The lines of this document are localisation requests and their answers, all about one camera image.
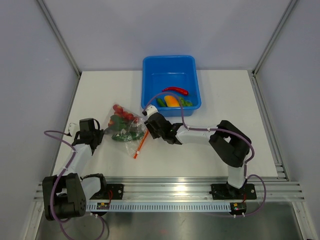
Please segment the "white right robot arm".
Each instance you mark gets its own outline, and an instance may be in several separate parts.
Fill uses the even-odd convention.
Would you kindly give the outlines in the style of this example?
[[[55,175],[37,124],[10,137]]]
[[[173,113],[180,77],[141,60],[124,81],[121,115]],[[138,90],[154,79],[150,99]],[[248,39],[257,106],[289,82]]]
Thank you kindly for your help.
[[[170,123],[159,112],[143,114],[147,116],[144,124],[153,139],[162,138],[171,145],[211,146],[228,167],[228,195],[239,198],[245,192],[245,158],[254,151],[250,138],[231,122],[222,120],[214,128],[201,128],[185,126],[183,123]]]

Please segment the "clear zip top bag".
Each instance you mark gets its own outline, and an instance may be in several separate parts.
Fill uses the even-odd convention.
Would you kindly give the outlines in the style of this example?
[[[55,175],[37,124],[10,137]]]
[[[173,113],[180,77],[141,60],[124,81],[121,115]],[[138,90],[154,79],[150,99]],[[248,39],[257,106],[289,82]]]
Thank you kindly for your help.
[[[136,159],[149,132],[144,118],[118,103],[114,103],[106,117],[104,139],[117,150]]]

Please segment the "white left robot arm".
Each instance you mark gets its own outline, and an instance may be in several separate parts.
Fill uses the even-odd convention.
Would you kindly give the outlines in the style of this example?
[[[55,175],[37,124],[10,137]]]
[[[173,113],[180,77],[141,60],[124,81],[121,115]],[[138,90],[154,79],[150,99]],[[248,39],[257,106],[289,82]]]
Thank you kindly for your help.
[[[44,134],[70,147],[70,154],[58,174],[42,180],[45,218],[65,223],[82,217],[91,197],[103,199],[108,194],[104,175],[100,173],[81,177],[87,162],[102,143],[104,130],[94,118],[79,121],[77,132],[46,130]]]

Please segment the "red yellow fake grapes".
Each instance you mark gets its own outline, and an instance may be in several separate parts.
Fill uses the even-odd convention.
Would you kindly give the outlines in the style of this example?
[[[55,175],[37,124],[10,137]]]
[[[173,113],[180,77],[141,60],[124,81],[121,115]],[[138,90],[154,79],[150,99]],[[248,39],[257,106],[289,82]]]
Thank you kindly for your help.
[[[131,112],[124,110],[124,108],[121,105],[114,104],[112,106],[112,109],[113,109],[112,115],[119,115],[119,116],[125,118],[126,120],[129,121],[129,124],[137,124],[140,120],[140,118],[138,116],[134,115]]]

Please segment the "yellow fake bell pepper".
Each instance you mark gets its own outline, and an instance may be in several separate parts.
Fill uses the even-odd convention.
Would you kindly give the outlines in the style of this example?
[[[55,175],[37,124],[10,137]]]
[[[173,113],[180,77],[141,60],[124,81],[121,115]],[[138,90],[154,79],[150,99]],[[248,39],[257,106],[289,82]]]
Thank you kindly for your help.
[[[179,101],[172,95],[166,95],[164,101],[167,107],[169,108],[178,108],[180,107]]]

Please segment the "small green fake cucumber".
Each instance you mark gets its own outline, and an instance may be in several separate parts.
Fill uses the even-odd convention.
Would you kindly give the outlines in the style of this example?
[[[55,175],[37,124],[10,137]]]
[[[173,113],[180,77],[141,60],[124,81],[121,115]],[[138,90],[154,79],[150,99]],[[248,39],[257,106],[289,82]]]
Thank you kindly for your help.
[[[167,105],[165,104],[165,102],[161,99],[161,98],[157,98],[156,102],[158,104],[159,107],[166,107]]]

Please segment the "red fake chili pepper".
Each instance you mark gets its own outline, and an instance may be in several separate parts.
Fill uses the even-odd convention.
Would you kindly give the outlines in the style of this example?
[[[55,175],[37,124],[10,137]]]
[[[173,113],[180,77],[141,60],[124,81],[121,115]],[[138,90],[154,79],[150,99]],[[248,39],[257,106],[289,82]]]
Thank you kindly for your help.
[[[162,90],[162,92],[168,92],[168,91],[173,91],[173,92],[179,93],[179,94],[181,94],[183,96],[188,96],[189,95],[189,92],[186,89],[183,89],[183,88],[180,88],[180,87],[176,87],[176,86],[170,86],[170,87],[167,87],[167,88]]]

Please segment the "green fake grape bunch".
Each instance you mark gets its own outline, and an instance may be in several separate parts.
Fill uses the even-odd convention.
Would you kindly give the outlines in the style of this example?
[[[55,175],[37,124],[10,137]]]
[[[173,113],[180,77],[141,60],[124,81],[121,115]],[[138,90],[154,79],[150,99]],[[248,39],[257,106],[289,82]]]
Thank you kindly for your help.
[[[185,100],[182,96],[180,96],[178,99],[179,99],[178,100],[179,104],[183,107],[192,107],[193,106],[193,103],[191,101]]]

